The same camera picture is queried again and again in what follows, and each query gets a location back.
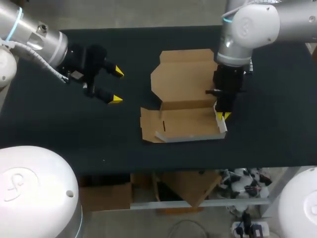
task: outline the black tablecloth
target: black tablecloth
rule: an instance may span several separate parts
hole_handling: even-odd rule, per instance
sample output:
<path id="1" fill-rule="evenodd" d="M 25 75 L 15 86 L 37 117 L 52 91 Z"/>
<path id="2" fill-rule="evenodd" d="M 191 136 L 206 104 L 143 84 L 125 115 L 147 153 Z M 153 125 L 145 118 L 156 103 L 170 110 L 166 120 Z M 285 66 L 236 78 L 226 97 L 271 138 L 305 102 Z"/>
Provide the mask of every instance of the black tablecloth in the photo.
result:
<path id="1" fill-rule="evenodd" d="M 150 74 L 163 50 L 216 52 L 220 26 L 65 31 L 72 41 L 100 44 L 125 72 L 105 72 L 97 85 L 124 99 L 105 105 L 80 85 L 62 84 L 21 60 L 0 117 L 0 147 L 35 145 L 60 154 L 81 175 L 317 164 L 317 68 L 304 44 L 254 51 L 224 140 L 151 144 L 142 140 L 140 106 L 159 107 Z"/>

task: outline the cardboard box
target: cardboard box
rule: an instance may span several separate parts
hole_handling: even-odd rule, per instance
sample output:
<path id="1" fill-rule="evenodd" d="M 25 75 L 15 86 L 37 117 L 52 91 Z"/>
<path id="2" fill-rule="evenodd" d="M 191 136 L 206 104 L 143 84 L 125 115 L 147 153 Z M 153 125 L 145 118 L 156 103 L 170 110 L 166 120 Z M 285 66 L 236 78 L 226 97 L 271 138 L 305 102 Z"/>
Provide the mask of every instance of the cardboard box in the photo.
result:
<path id="1" fill-rule="evenodd" d="M 158 180 L 192 207 L 198 207 L 220 183 L 221 176 L 216 171 L 167 172 L 153 175 L 154 192 L 160 201 Z"/>
<path id="2" fill-rule="evenodd" d="M 224 119 L 217 119 L 213 88 L 217 64 L 210 49 L 163 51 L 151 74 L 152 91 L 162 100 L 160 110 L 141 108 L 144 140 L 154 143 L 223 139 Z"/>
<path id="3" fill-rule="evenodd" d="M 131 183 L 113 186 L 80 187 L 79 198 L 84 212 L 130 209 Z"/>

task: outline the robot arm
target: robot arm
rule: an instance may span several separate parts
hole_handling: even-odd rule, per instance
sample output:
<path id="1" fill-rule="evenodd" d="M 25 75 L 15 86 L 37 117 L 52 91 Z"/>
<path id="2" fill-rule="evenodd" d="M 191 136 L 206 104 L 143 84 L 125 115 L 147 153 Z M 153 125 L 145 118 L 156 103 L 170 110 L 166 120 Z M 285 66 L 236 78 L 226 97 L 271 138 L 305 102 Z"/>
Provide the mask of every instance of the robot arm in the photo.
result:
<path id="1" fill-rule="evenodd" d="M 255 49 L 275 41 L 317 42 L 317 1 L 251 4 L 232 20 L 234 42 Z"/>
<path id="2" fill-rule="evenodd" d="M 101 69 L 116 77 L 123 77 L 119 67 L 107 59 L 103 47 L 92 45 L 86 48 L 71 43 L 65 34 L 34 20 L 9 0 L 0 0 L 0 22 L 0 63 L 5 63 L 2 71 L 5 70 L 9 77 L 15 76 L 16 66 L 12 67 L 14 59 L 8 48 L 19 57 L 43 65 L 66 83 L 81 83 L 84 93 L 89 97 L 97 97 L 105 103 L 122 101 L 94 86 L 95 77 Z"/>
<path id="3" fill-rule="evenodd" d="M 275 41 L 317 42 L 317 1 L 228 0 L 213 75 L 216 111 L 226 119 L 241 92 L 252 51 Z"/>

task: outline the cardboard box under table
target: cardboard box under table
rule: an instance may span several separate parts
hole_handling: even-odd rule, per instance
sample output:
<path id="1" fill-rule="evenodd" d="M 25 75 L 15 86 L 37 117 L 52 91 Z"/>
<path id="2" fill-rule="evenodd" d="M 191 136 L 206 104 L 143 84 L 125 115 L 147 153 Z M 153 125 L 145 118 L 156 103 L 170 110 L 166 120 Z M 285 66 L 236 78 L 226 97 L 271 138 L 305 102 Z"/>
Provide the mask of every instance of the cardboard box under table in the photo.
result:
<path id="1" fill-rule="evenodd" d="M 163 51 L 151 74 L 152 91 L 162 100 L 160 110 L 141 108 L 144 140 L 154 143 L 223 139 L 224 118 L 214 111 L 217 63 L 210 49 Z"/>

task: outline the floor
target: floor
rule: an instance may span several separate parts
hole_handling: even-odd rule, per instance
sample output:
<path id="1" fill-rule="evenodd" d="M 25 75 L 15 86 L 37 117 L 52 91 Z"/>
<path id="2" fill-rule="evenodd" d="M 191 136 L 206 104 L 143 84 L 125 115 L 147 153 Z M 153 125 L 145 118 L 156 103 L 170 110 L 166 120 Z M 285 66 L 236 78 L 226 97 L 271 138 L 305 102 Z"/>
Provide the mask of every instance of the floor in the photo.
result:
<path id="1" fill-rule="evenodd" d="M 206 208 L 188 215 L 158 215 L 154 210 L 95 212 L 88 217 L 85 238 L 168 238 L 181 220 L 192 220 L 204 227 L 209 238 L 229 238 L 231 216 L 223 207 Z M 188 238 L 204 238 L 196 226 L 182 226 Z"/>
<path id="2" fill-rule="evenodd" d="M 25 12 L 57 29 L 189 26 L 221 24 L 224 6 L 225 0 L 30 0 Z M 0 93 L 0 108 L 6 91 Z M 172 226 L 181 220 L 198 222 L 209 238 L 229 238 L 232 224 L 224 207 L 178 216 L 153 210 L 95 212 L 85 220 L 85 238 L 169 238 Z M 276 218 L 269 223 L 278 230 Z M 179 237 L 204 237 L 194 227 L 183 229 Z"/>

